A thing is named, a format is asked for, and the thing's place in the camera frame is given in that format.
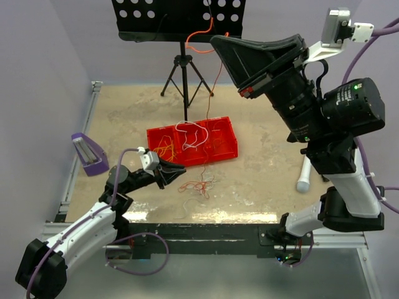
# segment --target white cylinder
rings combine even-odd
[[[297,182],[297,190],[301,193],[306,193],[310,188],[310,169],[312,164],[310,163],[309,158],[304,156],[304,164],[302,165],[302,171],[300,172],[300,176]]]

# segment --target robotic arm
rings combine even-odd
[[[47,241],[35,239],[27,246],[16,275],[17,283],[26,289],[31,283],[29,291],[36,298],[55,298],[64,288],[67,278],[97,249],[130,235],[128,221],[123,218],[123,214],[133,202],[133,199],[127,196],[128,193],[152,183],[157,183],[160,189],[164,189],[186,172],[184,166],[164,161],[147,149],[139,148],[138,153],[143,169],[130,172],[121,165],[118,183],[115,186],[117,167],[113,167],[99,201],[85,215]],[[117,195],[112,202],[115,187]],[[36,267],[43,259],[46,262],[34,275]]]
[[[291,131],[288,142],[307,143],[301,153],[334,184],[313,206],[283,215],[279,230],[269,232],[282,245],[323,226],[341,232],[384,227],[356,144],[357,136],[385,126],[378,88],[370,78],[352,80],[324,96],[320,87],[328,72],[324,59],[341,53],[347,40],[367,42],[373,28],[368,23],[351,26],[350,11],[337,9],[329,11],[322,40],[311,47],[298,34],[275,42],[211,39],[240,95],[265,94]],[[314,83],[307,79],[305,66],[316,61],[322,62],[324,72]]]

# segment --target red box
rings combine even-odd
[[[181,123],[177,129],[175,126],[148,129],[149,149],[164,160],[186,167],[238,157],[237,139],[227,116],[195,123],[199,127]]]

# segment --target table top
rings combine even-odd
[[[189,87],[192,96],[196,86]],[[147,129],[174,125],[183,119],[183,99],[174,86],[161,97],[161,85],[103,86],[88,136],[107,153],[110,167],[125,148],[147,146]],[[285,212],[299,211],[320,199],[330,186],[312,169],[310,190],[296,191],[306,145],[288,143],[289,130],[265,97],[241,98],[233,85],[218,85],[209,117],[230,117],[238,141],[238,158],[206,166],[214,178],[209,199],[198,191],[178,188],[198,181],[203,166],[193,166],[165,190],[156,184],[129,194],[134,203],[124,215],[130,222],[162,223],[276,223]],[[201,88],[188,110],[188,120],[206,118],[208,92]],[[136,153],[123,163],[141,168]],[[76,179],[67,222],[85,214],[103,192],[108,174],[87,177],[82,167]]]

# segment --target music stand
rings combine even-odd
[[[212,36],[229,32],[232,37],[241,38],[243,15],[246,0],[112,0],[119,38],[134,42],[179,42],[180,55],[173,62],[173,68],[161,92],[164,96],[170,81],[183,97],[185,120],[187,108],[191,105],[201,84],[209,93],[211,89],[193,63],[191,55],[186,55],[185,41],[196,31],[209,28],[210,17],[214,17],[214,26],[207,34],[198,34],[190,42],[208,43]],[[196,72],[200,79],[197,89],[189,101],[187,65]],[[180,91],[172,76],[181,67],[183,92]]]

